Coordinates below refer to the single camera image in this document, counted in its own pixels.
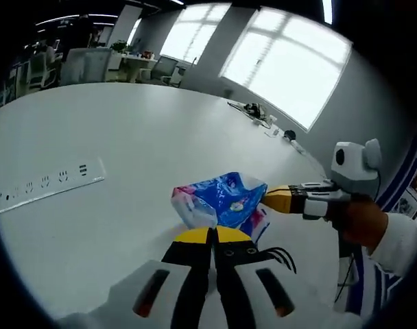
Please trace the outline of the person's right hand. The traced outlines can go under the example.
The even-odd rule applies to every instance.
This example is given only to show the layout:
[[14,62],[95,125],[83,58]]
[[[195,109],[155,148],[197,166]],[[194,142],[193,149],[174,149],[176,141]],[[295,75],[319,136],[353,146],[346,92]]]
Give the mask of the person's right hand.
[[370,197],[353,195],[346,202],[331,202],[326,219],[342,233],[345,241],[373,252],[388,227],[388,214]]

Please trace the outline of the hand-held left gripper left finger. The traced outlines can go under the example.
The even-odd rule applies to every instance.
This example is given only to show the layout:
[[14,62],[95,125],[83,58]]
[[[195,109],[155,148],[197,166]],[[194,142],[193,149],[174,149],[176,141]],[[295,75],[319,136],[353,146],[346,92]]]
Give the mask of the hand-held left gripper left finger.
[[179,234],[163,258],[149,260],[110,289],[109,328],[197,328],[209,287],[212,229]]

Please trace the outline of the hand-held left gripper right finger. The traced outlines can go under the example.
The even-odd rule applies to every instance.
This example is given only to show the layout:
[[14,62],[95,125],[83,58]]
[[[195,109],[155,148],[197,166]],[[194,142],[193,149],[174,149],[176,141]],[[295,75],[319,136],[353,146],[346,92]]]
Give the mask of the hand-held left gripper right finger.
[[217,226],[213,233],[213,251],[217,272],[217,291],[229,328],[256,328],[250,298],[236,267],[275,260],[296,273],[295,262],[282,247],[258,250],[252,239],[241,230]]

